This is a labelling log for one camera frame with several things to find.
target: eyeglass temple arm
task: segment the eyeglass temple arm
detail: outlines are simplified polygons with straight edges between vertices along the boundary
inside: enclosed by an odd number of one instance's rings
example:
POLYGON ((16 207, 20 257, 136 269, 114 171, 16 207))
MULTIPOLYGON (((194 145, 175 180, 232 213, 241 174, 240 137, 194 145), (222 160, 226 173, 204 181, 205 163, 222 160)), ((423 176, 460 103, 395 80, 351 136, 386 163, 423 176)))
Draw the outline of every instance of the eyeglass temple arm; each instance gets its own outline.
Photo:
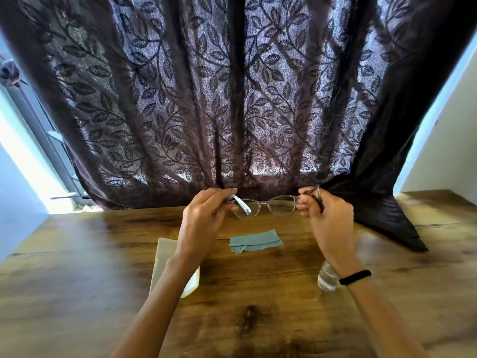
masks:
POLYGON ((248 207, 248 205, 240 197, 237 197, 235 195, 232 195, 232 197, 235 199, 235 201, 238 202, 240 207, 242 207, 244 209, 244 211, 247 215, 252 213, 252 210, 250 209, 250 207, 248 207))

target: glass of water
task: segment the glass of water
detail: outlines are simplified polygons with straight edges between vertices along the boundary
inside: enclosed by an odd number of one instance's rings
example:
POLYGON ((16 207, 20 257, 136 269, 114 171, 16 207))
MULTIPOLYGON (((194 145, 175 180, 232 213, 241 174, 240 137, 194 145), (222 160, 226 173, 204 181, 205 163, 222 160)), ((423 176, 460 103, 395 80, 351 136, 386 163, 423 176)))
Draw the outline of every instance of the glass of water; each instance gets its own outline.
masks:
POLYGON ((325 260, 321 266, 318 275, 318 286, 327 293, 332 293, 336 290, 340 278, 331 268, 330 264, 325 260))

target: microfiber cloth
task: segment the microfiber cloth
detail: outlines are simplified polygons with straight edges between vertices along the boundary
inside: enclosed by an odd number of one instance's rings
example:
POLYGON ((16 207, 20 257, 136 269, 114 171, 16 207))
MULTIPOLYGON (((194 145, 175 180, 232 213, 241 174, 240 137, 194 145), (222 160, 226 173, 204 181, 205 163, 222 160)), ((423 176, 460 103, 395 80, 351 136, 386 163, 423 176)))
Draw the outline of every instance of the microfiber cloth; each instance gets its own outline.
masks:
POLYGON ((257 251, 282 245, 283 241, 280 240, 275 230, 256 235, 231 237, 229 242, 230 249, 236 254, 240 254, 242 251, 257 251))

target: dark brown curtain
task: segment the dark brown curtain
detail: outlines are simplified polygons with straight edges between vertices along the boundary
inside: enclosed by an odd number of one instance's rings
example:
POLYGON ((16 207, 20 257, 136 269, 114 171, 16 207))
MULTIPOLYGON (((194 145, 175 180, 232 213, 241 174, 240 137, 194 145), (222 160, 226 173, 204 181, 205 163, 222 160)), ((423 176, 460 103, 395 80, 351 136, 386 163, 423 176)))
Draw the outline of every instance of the dark brown curtain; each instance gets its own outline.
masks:
POLYGON ((459 2, 2 0, 0 27, 99 205, 320 184, 425 250, 392 188, 472 29, 459 2))

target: leaf pattern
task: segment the leaf pattern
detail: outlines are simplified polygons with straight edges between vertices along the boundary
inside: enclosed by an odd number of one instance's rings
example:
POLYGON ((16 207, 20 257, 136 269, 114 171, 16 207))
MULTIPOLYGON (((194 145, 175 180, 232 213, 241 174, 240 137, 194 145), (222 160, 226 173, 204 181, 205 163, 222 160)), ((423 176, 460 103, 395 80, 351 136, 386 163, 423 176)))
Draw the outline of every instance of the leaf pattern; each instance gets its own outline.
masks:
POLYGON ((79 0, 18 0, 70 108, 52 117, 70 118, 57 124, 107 207, 181 205, 205 186, 266 199, 288 193, 291 176, 350 173, 389 80, 412 77, 438 24, 438 1, 378 0, 363 48, 349 51, 355 0, 229 1, 183 0, 178 29, 157 0, 94 0, 109 27, 79 0))

